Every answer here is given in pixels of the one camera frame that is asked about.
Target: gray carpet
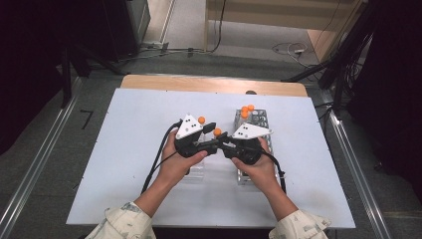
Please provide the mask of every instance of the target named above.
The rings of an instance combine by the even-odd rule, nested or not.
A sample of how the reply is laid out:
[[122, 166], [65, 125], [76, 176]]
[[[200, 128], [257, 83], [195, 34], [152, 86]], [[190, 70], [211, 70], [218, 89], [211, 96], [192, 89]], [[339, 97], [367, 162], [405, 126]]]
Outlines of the gray carpet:
[[[291, 77], [303, 70], [297, 64], [262, 61], [243, 58], [175, 54], [147, 60], [132, 60], [119, 64], [133, 74], [173, 74], [193, 76], [219, 76], [234, 78], [262, 79], [277, 81]], [[100, 132], [113, 91], [118, 88], [122, 77], [108, 70], [96, 67], [90, 78], [86, 79], [81, 95], [70, 118], [59, 137], [52, 154], [41, 174], [28, 202], [19, 217], [10, 238], [78, 238], [88, 234], [93, 226], [68, 226], [66, 219], [76, 195], [78, 184], [94, 148]], [[314, 103], [320, 104], [319, 90], [309, 80], [309, 96]], [[8, 198], [18, 186], [31, 160], [41, 146], [49, 127], [56, 118], [61, 103], [61, 94], [53, 98], [27, 127], [14, 146], [0, 156], [0, 208], [3, 209]], [[82, 129], [87, 114], [80, 110], [94, 111], [93, 117]], [[319, 115], [324, 109], [318, 109]], [[376, 159], [371, 154], [370, 145], [364, 132], [350, 119], [345, 121], [355, 152], [362, 163], [366, 176], [383, 211], [421, 211], [421, 205], [412, 194], [409, 185], [401, 178], [385, 175], [372, 169]], [[331, 127], [327, 128], [327, 141], [355, 220], [356, 229], [337, 230], [337, 238], [374, 238], [372, 227], [362, 206], [360, 196], [351, 178], [350, 171], [342, 155], [341, 148]], [[414, 238], [421, 234], [419, 218], [387, 218], [394, 238]], [[256, 230], [234, 232], [228, 230], [157, 230], [158, 238], [211, 238], [215, 235], [233, 235], [234, 238], [266, 237], [267, 231]], [[335, 238], [335, 232], [329, 232]]]

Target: person's right hand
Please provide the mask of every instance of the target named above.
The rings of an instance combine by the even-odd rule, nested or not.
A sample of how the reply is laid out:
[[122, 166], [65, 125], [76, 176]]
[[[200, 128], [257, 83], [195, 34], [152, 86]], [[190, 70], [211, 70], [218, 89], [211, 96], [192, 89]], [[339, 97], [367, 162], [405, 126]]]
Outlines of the person's right hand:
[[[266, 152], [270, 152], [267, 142], [261, 137], [259, 137], [258, 140], [260, 141], [262, 148]], [[274, 163], [267, 156], [261, 155], [261, 158], [254, 165], [245, 164], [237, 157], [233, 157], [232, 161], [237, 168], [248, 173], [255, 186], [264, 192], [264, 194], [267, 194], [268, 191], [273, 190], [274, 188], [280, 189], [279, 182], [276, 178]]]

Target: table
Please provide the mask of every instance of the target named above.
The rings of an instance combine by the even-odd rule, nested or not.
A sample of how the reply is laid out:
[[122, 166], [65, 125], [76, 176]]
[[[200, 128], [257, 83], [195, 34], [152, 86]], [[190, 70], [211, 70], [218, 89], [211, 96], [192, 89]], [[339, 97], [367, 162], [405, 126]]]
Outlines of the table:
[[[308, 29], [316, 55], [324, 61], [353, 26], [363, 3], [364, 0], [228, 0], [224, 21]], [[205, 49], [208, 20], [220, 20], [222, 6], [223, 0], [206, 1]]]
[[[260, 95], [244, 95], [251, 90]], [[270, 113], [270, 128], [282, 132], [272, 134], [272, 142], [275, 157], [289, 159], [281, 162], [288, 174], [288, 195], [300, 208], [331, 218], [331, 227], [353, 228], [314, 106], [306, 95], [304, 86], [292, 83], [126, 76], [121, 88], [114, 93], [67, 223], [99, 223], [105, 208], [120, 206], [135, 198], [162, 134], [177, 117], [184, 117], [181, 114], [186, 109], [192, 110], [192, 114], [208, 113], [210, 121], [229, 131], [235, 107], [253, 102]], [[277, 113], [278, 108], [283, 109], [282, 114]], [[152, 142], [157, 142], [157, 146], [151, 147]], [[205, 167], [207, 174], [202, 182], [179, 183], [173, 188], [154, 215], [153, 225], [274, 226], [275, 217], [265, 196], [253, 186], [237, 185], [236, 168], [221, 151], [206, 157]]]

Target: patterned sleeve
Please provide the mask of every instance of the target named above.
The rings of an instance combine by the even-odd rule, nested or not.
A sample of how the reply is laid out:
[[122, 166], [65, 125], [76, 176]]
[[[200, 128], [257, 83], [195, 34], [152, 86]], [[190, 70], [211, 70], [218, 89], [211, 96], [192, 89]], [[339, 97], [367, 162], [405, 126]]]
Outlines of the patterned sleeve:
[[326, 239], [322, 231], [331, 222], [328, 219], [298, 210], [280, 220], [270, 234], [270, 239], [312, 238]]
[[122, 208], [107, 209], [105, 219], [86, 239], [136, 238], [155, 239], [151, 227], [151, 218], [133, 202]]

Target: metal strip on floor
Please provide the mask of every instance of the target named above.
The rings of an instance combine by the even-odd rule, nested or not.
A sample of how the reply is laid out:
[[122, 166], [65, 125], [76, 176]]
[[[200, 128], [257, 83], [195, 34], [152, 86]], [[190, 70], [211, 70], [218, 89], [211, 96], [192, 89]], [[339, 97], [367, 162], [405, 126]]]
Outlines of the metal strip on floor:
[[[332, 102], [332, 97], [329, 91], [323, 91], [322, 98], [325, 103]], [[332, 126], [335, 134], [341, 145], [341, 149], [344, 153], [351, 175], [353, 176], [354, 182], [356, 183], [357, 191], [360, 194], [360, 198], [365, 207], [365, 211], [368, 214], [372, 229], [378, 239], [390, 239], [391, 234], [388, 230], [387, 224], [385, 223], [384, 217], [381, 210], [379, 209], [378, 203], [370, 189], [370, 186], [366, 180], [366, 177], [360, 168], [359, 161], [354, 154], [353, 148], [348, 140], [347, 133], [345, 131], [342, 121], [337, 120], [334, 112], [329, 114]]]
[[38, 150], [37, 155], [28, 168], [28, 171], [22, 179], [18, 189], [13, 194], [8, 205], [6, 206], [6, 210], [0, 221], [0, 239], [8, 238], [12, 232], [13, 226], [15, 225], [20, 213], [22, 212], [22, 209], [25, 206], [25, 203], [27, 202], [32, 190], [34, 189], [38, 177], [43, 171], [43, 168], [49, 159], [50, 153], [56, 144], [56, 141], [59, 138], [60, 133], [62, 132], [62, 129], [72, 112], [72, 109], [74, 108], [82, 85], [83, 79], [77, 77], [72, 86], [72, 92], [74, 93], [73, 97], [69, 101], [68, 105], [64, 109], [60, 110], [56, 120], [50, 128], [49, 133], [44, 139], [43, 144]]

